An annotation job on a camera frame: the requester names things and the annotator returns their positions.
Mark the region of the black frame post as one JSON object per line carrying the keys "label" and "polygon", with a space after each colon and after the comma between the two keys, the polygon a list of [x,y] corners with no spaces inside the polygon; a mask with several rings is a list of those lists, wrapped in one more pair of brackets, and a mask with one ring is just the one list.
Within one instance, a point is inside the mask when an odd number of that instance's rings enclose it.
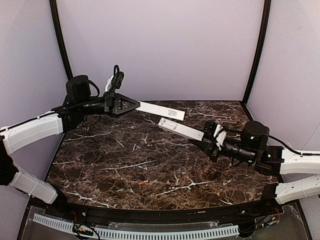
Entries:
{"label": "black frame post", "polygon": [[268,28],[269,16],[271,11],[271,3],[272,3],[271,0],[265,0],[263,3],[263,11],[262,11],[261,24],[259,28],[256,49],[255,49],[247,85],[241,101],[244,106],[248,104],[248,101],[252,92],[252,88],[255,82],[255,78],[257,75],[257,71],[258,71],[258,67],[259,67],[259,63],[260,63],[260,59],[261,59],[261,55],[262,55],[262,51],[265,43],[267,28]]}
{"label": "black frame post", "polygon": [[50,0],[49,5],[50,5],[50,11],[51,11],[51,17],[52,17],[52,22],[54,26],[56,41],[58,44],[58,49],[59,49],[60,57],[64,67],[64,71],[67,77],[67,82],[65,84],[66,97],[62,104],[62,106],[66,108],[67,106],[72,106],[76,103],[76,95],[77,95],[76,85],[78,85],[77,84],[78,77],[73,75],[73,72],[71,69],[71,64],[69,61],[69,56],[67,53],[67,48],[66,48],[63,31],[62,31],[62,25],[61,25],[60,16],[59,16],[58,1]]}

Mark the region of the left black frame post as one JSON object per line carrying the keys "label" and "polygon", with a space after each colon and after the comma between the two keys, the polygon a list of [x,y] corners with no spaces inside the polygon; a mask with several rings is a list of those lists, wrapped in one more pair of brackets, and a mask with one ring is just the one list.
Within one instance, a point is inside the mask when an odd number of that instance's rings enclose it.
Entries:
{"label": "left black frame post", "polygon": [[54,26],[56,41],[58,44],[58,49],[59,49],[60,57],[64,67],[64,71],[67,77],[67,82],[65,84],[66,97],[62,104],[62,106],[66,108],[67,106],[72,106],[76,103],[76,95],[77,95],[76,85],[78,85],[77,84],[78,77],[73,75],[73,72],[71,69],[71,64],[69,61],[69,56],[67,53],[67,48],[66,48],[63,31],[62,31],[62,25],[61,25],[60,16],[59,16],[58,1],[50,0],[49,5],[50,5],[50,11],[51,11],[51,17],[52,17],[52,22]]}

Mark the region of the white remote battery cover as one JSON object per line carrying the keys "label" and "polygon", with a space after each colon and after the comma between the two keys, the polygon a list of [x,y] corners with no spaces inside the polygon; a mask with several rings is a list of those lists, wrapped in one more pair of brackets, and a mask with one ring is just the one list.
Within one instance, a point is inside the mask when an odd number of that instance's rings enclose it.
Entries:
{"label": "white remote battery cover", "polygon": [[169,107],[164,107],[152,103],[147,103],[139,101],[139,107],[136,108],[137,111],[161,116],[164,118],[171,118],[179,121],[183,121],[185,118],[185,112],[182,110],[177,110]]}

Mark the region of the right black frame post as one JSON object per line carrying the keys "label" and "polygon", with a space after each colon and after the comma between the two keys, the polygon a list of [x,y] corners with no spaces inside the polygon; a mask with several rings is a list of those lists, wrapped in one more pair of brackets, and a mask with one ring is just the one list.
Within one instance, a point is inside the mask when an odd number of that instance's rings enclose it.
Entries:
{"label": "right black frame post", "polygon": [[257,75],[257,71],[258,71],[258,67],[259,67],[259,63],[260,63],[260,59],[261,59],[261,55],[262,55],[262,51],[265,43],[267,28],[268,28],[269,16],[271,11],[271,3],[272,3],[271,0],[265,0],[263,3],[263,11],[262,11],[261,24],[259,28],[256,49],[255,49],[247,85],[241,101],[244,106],[248,104],[248,101],[252,92],[252,88],[255,82],[255,78]]}

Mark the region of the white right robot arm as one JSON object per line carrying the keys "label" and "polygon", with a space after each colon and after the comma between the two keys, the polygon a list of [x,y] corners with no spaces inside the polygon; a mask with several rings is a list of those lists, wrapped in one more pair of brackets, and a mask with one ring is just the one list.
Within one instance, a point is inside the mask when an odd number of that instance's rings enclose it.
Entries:
{"label": "white right robot arm", "polygon": [[247,164],[259,174],[280,176],[308,174],[309,177],[287,183],[272,183],[264,187],[261,201],[274,205],[307,198],[320,193],[320,153],[294,150],[280,139],[279,146],[268,145],[270,129],[262,123],[250,120],[241,131],[239,139],[227,137],[233,129],[215,122],[206,122],[200,139],[190,142],[203,151],[213,162],[220,156],[230,158],[237,164]]}

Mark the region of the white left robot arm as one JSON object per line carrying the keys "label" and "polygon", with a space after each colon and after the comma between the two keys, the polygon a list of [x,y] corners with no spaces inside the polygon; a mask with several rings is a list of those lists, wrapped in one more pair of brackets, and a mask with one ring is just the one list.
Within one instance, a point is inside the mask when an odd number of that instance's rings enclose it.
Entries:
{"label": "white left robot arm", "polygon": [[78,75],[66,83],[67,102],[43,115],[0,129],[0,184],[13,187],[52,205],[65,196],[56,187],[26,172],[14,163],[12,154],[50,136],[67,133],[89,115],[117,117],[140,107],[140,102],[115,91],[121,87],[123,72],[107,81],[103,95],[91,95],[95,84],[87,75]]}

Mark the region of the black front table rail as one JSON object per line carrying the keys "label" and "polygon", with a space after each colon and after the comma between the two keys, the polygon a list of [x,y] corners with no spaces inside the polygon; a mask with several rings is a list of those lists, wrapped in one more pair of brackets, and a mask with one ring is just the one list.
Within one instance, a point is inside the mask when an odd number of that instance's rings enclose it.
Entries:
{"label": "black front table rail", "polygon": [[186,224],[203,221],[220,223],[248,223],[264,217],[267,211],[260,202],[187,210],[129,210],[95,207],[70,203],[68,211],[61,213],[70,220],[107,225],[110,222],[130,224]]}

